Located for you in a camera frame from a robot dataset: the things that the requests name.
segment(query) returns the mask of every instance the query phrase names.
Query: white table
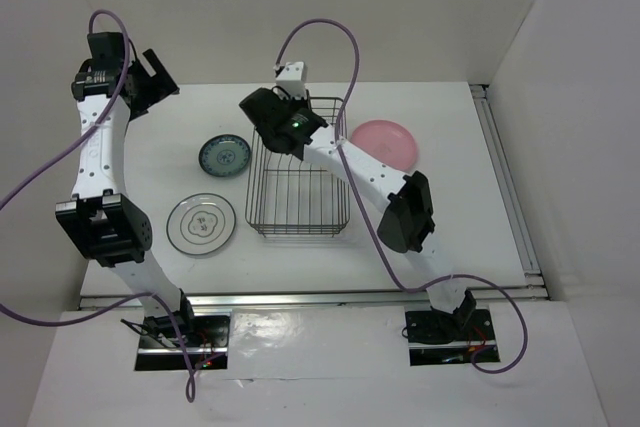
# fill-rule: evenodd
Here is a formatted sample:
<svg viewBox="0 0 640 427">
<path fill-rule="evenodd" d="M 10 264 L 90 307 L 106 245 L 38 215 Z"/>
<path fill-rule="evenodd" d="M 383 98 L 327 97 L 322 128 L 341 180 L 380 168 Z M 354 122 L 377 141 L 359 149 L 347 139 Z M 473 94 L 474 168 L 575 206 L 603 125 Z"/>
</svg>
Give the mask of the white table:
<svg viewBox="0 0 640 427">
<path fill-rule="evenodd" d="M 187 294 L 337 292 L 391 290 L 394 285 L 372 248 L 355 202 L 343 235 L 323 242 L 265 240 L 244 220 L 247 171 L 217 179 L 199 167 L 202 144 L 218 134 L 251 141 L 252 125 L 238 102 L 258 85 L 183 86 L 180 95 L 154 106 L 127 134 L 129 198 L 151 219 L 153 252 L 168 277 Z M 315 96 L 342 96 L 345 84 L 311 84 Z M 522 265 L 469 87 L 465 83 L 364 83 L 348 106 L 353 130 L 372 119 L 407 127 L 416 138 L 416 168 L 430 181 L 437 232 L 458 272 L 484 276 L 503 286 L 524 285 Z M 214 255 L 188 257 L 166 236 L 172 208 L 196 193 L 227 198 L 237 230 Z M 402 278 L 423 277 L 391 254 Z M 83 296 L 127 294 L 108 269 L 91 262 Z"/>
<path fill-rule="evenodd" d="M 118 320 L 142 312 L 110 312 L 58 329 L 28 425 L 605 427 L 566 305 L 520 306 L 529 350 L 503 375 L 410 367 L 402 307 L 255 311 L 252 337 L 237 335 L 247 322 L 233 324 L 228 370 L 198 376 L 194 404 L 185 372 L 134 372 L 138 338 Z M 509 361 L 520 348 L 517 318 L 506 302 L 490 308 Z"/>
</svg>

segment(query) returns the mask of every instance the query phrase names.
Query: metal wire basket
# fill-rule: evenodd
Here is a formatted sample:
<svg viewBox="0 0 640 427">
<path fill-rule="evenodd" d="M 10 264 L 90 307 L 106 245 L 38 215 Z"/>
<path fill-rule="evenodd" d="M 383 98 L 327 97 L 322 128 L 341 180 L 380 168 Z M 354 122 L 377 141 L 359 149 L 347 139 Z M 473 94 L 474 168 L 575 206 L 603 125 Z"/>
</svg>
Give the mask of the metal wire basket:
<svg viewBox="0 0 640 427">
<path fill-rule="evenodd" d="M 312 97 L 313 111 L 335 124 L 342 99 Z M 346 136 L 346 122 L 340 134 Z M 254 130 L 245 205 L 247 223 L 265 237 L 335 236 L 349 222 L 349 186 L 292 155 L 266 149 Z"/>
</svg>

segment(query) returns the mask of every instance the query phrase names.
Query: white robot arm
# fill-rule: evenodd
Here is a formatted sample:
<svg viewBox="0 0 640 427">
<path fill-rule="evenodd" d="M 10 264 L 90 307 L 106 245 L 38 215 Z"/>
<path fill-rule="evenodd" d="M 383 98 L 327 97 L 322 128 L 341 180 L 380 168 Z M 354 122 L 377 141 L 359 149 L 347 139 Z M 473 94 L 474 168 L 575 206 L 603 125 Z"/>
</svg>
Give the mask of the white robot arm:
<svg viewBox="0 0 640 427">
<path fill-rule="evenodd" d="M 240 103 L 265 147 L 322 166 L 348 181 L 334 128 L 311 109 L 304 63 L 287 63 L 276 74 L 276 88 L 258 89 Z M 377 230 L 382 243 L 404 254 L 411 265 L 425 272 L 426 280 L 453 274 L 435 233 L 427 178 L 384 165 L 346 139 L 338 142 L 358 191 L 383 213 Z M 436 284 L 428 293 L 432 307 L 450 315 L 459 328 L 475 309 L 473 296 L 457 279 Z"/>
<path fill-rule="evenodd" d="M 88 40 L 93 58 L 85 61 L 72 84 L 83 134 L 107 107 L 122 69 L 125 48 L 121 34 L 90 34 Z M 150 77 L 137 59 L 129 67 L 126 87 L 100 128 L 82 146 L 71 200 L 56 205 L 56 218 L 87 259 L 95 259 L 110 269 L 133 293 L 159 296 L 174 312 L 183 333 L 188 333 L 193 319 L 191 306 L 150 252 L 153 234 L 149 218 L 126 196 L 127 126 L 151 105 L 178 92 L 153 51 L 144 55 L 156 75 Z M 143 297 L 140 302 L 146 327 L 172 336 L 173 329 L 162 306 L 152 297 Z"/>
</svg>

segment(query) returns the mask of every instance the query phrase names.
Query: red wire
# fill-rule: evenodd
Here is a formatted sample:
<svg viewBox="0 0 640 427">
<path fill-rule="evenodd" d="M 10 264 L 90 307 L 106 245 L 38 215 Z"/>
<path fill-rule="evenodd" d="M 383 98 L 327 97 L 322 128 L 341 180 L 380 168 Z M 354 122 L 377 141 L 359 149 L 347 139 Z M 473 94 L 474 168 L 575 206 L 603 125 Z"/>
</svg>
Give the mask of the red wire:
<svg viewBox="0 0 640 427">
<path fill-rule="evenodd" d="M 476 333 L 482 339 L 482 344 L 474 345 L 473 347 L 469 347 L 469 352 L 475 352 L 476 350 L 479 350 L 479 349 L 483 348 L 485 345 L 487 345 L 487 337 L 484 335 L 484 333 L 482 333 L 482 331 L 479 328 L 477 328 L 475 325 L 472 326 L 472 327 L 473 327 L 473 330 L 475 330 Z M 469 332 L 469 343 L 471 343 L 471 332 Z"/>
<path fill-rule="evenodd" d="M 213 356 L 213 342 L 209 341 L 209 357 Z"/>
<path fill-rule="evenodd" d="M 202 337 L 202 354 L 200 354 L 200 362 L 202 362 L 204 360 L 204 349 L 207 347 L 208 340 L 202 332 L 198 332 L 198 335 Z"/>
</svg>

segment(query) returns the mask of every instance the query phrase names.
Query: white enclosure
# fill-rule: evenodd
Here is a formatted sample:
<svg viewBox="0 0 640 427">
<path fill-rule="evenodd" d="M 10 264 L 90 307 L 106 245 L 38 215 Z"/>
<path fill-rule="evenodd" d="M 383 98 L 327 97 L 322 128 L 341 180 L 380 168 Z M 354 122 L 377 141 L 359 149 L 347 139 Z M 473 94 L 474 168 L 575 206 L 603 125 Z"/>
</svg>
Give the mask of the white enclosure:
<svg viewBox="0 0 640 427">
<path fill-rule="evenodd" d="M 301 371 L 278 370 L 277 358 L 267 356 L 262 365 L 273 366 L 273 372 L 252 385 L 235 379 L 250 378 L 255 369 L 230 370 L 226 379 L 231 380 L 203 375 L 204 401 L 194 406 L 181 397 L 182 372 L 133 374 L 135 337 L 120 328 L 118 313 L 57 333 L 2 318 L 3 426 L 91 425 L 96 418 L 105 426 L 150 418 L 171 419 L 174 424 L 188 420 L 193 425 L 255 425 L 256 419 L 267 418 L 299 425 L 307 415 L 318 419 L 318 425 L 374 425 L 393 422 L 395 418 L 388 415 L 396 408 L 416 424 L 429 420 L 434 425 L 637 425 L 634 392 L 640 370 L 632 356 L 623 354 L 634 351 L 640 341 L 636 314 L 640 212 L 635 195 L 640 184 L 640 110 L 635 91 L 640 75 L 640 0 L 0 0 L 0 4 L 4 94 L 0 195 L 78 135 L 69 84 L 88 57 L 85 35 L 90 13 L 109 8 L 123 18 L 140 51 L 155 49 L 176 81 L 189 85 L 182 95 L 132 124 L 127 140 L 129 190 L 151 217 L 159 257 L 163 265 L 167 263 L 171 280 L 188 293 L 294 292 L 304 290 L 302 282 L 309 280 L 316 291 L 391 289 L 353 204 L 350 242 L 337 249 L 348 259 L 346 270 L 336 256 L 331 257 L 326 275 L 319 274 L 322 249 L 307 247 L 298 248 L 296 255 L 299 260 L 305 260 L 305 254 L 311 259 L 308 267 L 315 268 L 305 273 L 308 277 L 292 276 L 296 272 L 289 268 L 266 277 L 255 260 L 267 247 L 258 245 L 257 234 L 243 219 L 244 177 L 220 188 L 226 189 L 224 195 L 236 207 L 239 230 L 234 240 L 249 242 L 243 255 L 254 262 L 244 265 L 232 250 L 239 251 L 239 244 L 230 244 L 221 252 L 226 267 L 217 272 L 217 279 L 207 274 L 207 269 L 215 268 L 208 261 L 193 261 L 181 272 L 185 257 L 173 251 L 162 235 L 171 199 L 177 202 L 210 182 L 197 164 L 186 165 L 184 159 L 195 162 L 199 145 L 222 133 L 218 129 L 249 138 L 248 124 L 241 132 L 236 97 L 255 87 L 250 83 L 272 82 L 275 54 L 291 28 L 311 17 L 330 17 L 354 31 L 362 51 L 361 80 L 371 82 L 356 89 L 349 113 L 352 125 L 368 120 L 369 114 L 385 116 L 389 104 L 393 114 L 387 118 L 396 115 L 396 120 L 415 129 L 426 153 L 418 167 L 437 175 L 434 199 L 440 197 L 443 203 L 440 211 L 436 204 L 436 216 L 443 215 L 437 222 L 445 230 L 444 243 L 457 267 L 487 275 L 501 285 L 521 286 L 526 278 L 516 249 L 518 239 L 513 237 L 517 235 L 512 232 L 515 214 L 508 208 L 509 193 L 497 168 L 495 144 L 487 135 L 487 118 L 472 111 L 466 85 L 489 84 L 488 101 L 546 287 L 554 298 L 521 302 L 531 324 L 531 350 L 520 370 L 506 377 L 481 377 L 470 368 L 448 367 L 429 367 L 418 374 L 402 368 L 391 372 L 390 366 L 406 360 L 404 344 L 392 332 L 401 324 L 399 307 L 382 307 L 379 315 L 354 309 L 335 319 L 342 325 L 353 315 L 362 328 L 338 329 L 341 333 L 327 339 L 327 345 L 322 345 L 324 339 L 314 345 L 327 366 L 332 352 L 342 345 L 366 345 L 363 351 L 340 350 L 340 355 L 352 355 L 354 369 L 360 366 L 361 371 L 345 372 L 339 379 L 329 375 L 329 367 L 314 374 L 304 370 L 308 367 L 304 356 L 311 351 L 298 359 L 295 353 L 286 354 L 294 367 L 297 360 Z M 100 24 L 113 29 L 108 20 L 101 19 Z M 287 57 L 308 63 L 311 82 L 340 82 L 316 87 L 329 89 L 332 95 L 341 95 L 353 63 L 348 42 L 326 26 L 302 32 Z M 403 100 L 402 106 L 394 105 L 397 99 Z M 420 112 L 422 120 L 412 122 L 412 111 L 434 99 L 439 102 L 429 114 L 432 117 Z M 231 116 L 221 110 L 227 104 L 236 109 Z M 375 106 L 369 113 L 368 105 Z M 467 110 L 456 116 L 455 109 Z M 207 114 L 216 120 L 209 121 Z M 171 127 L 171 135 L 153 137 L 154 129 Z M 460 135 L 465 145 L 458 157 L 452 154 L 452 135 Z M 143 157 L 154 151 L 162 157 L 147 162 Z M 471 208 L 455 202 L 457 196 L 469 195 L 469 186 L 455 177 L 460 172 L 451 165 L 452 159 L 461 162 L 458 167 L 476 169 L 473 179 L 482 202 L 477 211 L 467 213 L 473 219 L 468 224 L 452 222 Z M 115 276 L 108 277 L 95 265 L 86 271 L 86 261 L 54 220 L 54 204 L 68 198 L 76 166 L 77 157 L 72 155 L 0 214 L 0 302 L 20 312 L 57 318 L 75 310 L 81 294 L 124 293 Z M 443 178 L 451 176 L 458 179 L 453 187 Z M 152 190 L 155 195 L 142 198 Z M 474 237 L 482 217 L 488 219 L 487 228 Z M 276 257 L 270 257 L 272 269 Z M 411 281 L 419 278 L 415 272 L 404 274 Z M 256 285 L 254 279 L 261 275 L 264 280 Z M 505 358 L 513 356 L 520 340 L 506 307 L 491 304 Z M 367 337 L 365 326 L 381 337 Z M 86 374 L 95 367 L 87 352 L 101 358 L 96 376 Z M 380 372 L 372 372 L 373 364 Z M 275 380 L 302 371 L 299 378 L 304 381 Z M 318 376 L 325 378 L 312 379 Z M 362 379 L 373 379 L 377 387 L 363 389 Z M 120 390 L 121 385 L 130 389 Z M 464 408 L 448 403 L 451 397 L 445 395 L 460 386 L 464 386 L 460 390 Z M 164 410 L 150 414 L 153 406 L 142 401 L 143 393 Z M 305 401 L 310 397 L 315 403 L 307 411 Z M 337 417 L 324 424 L 323 402 L 340 407 Z M 359 415 L 367 408 L 371 410 L 366 415 Z M 243 415 L 236 416 L 238 410 Z"/>
</svg>

